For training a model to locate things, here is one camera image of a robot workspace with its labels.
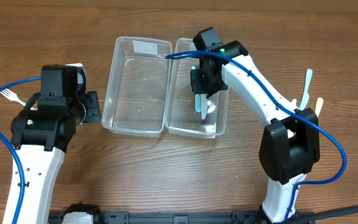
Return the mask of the cream yellow plastic knife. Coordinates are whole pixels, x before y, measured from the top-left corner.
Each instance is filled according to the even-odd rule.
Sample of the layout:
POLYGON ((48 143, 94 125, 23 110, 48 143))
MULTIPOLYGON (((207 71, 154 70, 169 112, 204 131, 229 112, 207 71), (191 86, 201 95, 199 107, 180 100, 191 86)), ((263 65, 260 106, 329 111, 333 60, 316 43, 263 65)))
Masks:
POLYGON ((315 111, 314 111, 317 117, 319 117, 319 114, 323 107, 323 103, 324 103, 323 98, 321 98, 321 97, 317 98, 316 104, 315 104, 315 111))

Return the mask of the pale blue plastic knife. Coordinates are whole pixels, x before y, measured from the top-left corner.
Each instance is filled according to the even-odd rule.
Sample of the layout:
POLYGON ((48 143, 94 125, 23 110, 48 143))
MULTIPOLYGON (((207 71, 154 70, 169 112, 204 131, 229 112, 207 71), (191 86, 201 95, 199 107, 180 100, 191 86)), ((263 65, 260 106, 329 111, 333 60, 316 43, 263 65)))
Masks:
POLYGON ((206 115, 208 113, 208 99, 207 94, 201 94, 200 100, 201 100, 201 119, 205 119, 206 115))

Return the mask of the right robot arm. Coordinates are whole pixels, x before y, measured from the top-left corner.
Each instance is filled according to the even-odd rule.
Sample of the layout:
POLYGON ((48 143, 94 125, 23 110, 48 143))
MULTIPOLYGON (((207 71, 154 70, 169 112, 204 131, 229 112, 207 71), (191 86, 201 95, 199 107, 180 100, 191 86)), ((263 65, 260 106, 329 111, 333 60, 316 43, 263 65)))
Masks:
POLYGON ((232 88, 264 129, 259 159, 268 176, 268 189, 256 223, 280 223, 294 216, 297 195, 292 188, 305 180, 313 164, 319 161, 319 134, 279 107, 284 106, 313 124, 318 123, 317 115, 310 108, 300 109, 279 94, 238 41, 224 44, 209 27, 199 31, 193 43, 197 50, 212 52, 212 55, 199 55, 199 68, 193 67, 190 72, 195 110, 205 118, 208 98, 232 88))

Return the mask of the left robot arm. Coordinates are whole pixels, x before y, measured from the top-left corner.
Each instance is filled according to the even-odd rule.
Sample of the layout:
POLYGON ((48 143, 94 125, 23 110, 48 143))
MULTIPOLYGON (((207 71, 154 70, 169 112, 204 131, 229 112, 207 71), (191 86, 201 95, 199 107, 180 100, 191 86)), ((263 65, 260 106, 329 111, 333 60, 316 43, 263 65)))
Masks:
POLYGON ((47 223, 55 181, 76 127, 100 119, 98 94, 86 91, 81 63, 42 67, 41 90, 11 124, 24 178, 14 165, 4 223, 47 223))

